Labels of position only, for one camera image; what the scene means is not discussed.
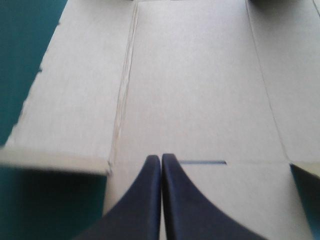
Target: dark blue object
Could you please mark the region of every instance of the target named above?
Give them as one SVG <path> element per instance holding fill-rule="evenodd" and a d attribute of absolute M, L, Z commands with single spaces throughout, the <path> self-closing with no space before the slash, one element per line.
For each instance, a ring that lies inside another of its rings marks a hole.
<path fill-rule="evenodd" d="M 264 240 L 214 206 L 175 155 L 162 156 L 162 196 L 168 240 Z"/>
<path fill-rule="evenodd" d="M 161 167 L 151 155 L 120 201 L 75 240 L 158 240 L 160 214 Z"/>

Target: cardboard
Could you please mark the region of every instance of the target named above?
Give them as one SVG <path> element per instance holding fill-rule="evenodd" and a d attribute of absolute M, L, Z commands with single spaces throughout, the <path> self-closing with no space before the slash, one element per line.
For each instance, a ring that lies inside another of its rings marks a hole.
<path fill-rule="evenodd" d="M 320 16 L 312 1 L 248 0 L 257 53 L 285 151 L 320 158 Z"/>
<path fill-rule="evenodd" d="M 135 2 L 127 0 L 67 2 L 42 72 L 0 150 L 2 162 L 98 174 L 109 169 L 134 7 Z M 32 153 L 33 163 L 19 152 Z"/>
<path fill-rule="evenodd" d="M 112 162 L 283 162 L 244 1 L 138 7 L 125 118 Z"/>

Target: teal floor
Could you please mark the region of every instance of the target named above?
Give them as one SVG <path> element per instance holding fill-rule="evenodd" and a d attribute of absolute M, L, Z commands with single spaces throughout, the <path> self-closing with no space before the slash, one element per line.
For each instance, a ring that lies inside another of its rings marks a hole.
<path fill-rule="evenodd" d="M 0 146 L 22 105 L 67 0 L 0 0 Z M 0 167 L 0 239 L 64 240 L 102 214 L 106 177 Z"/>

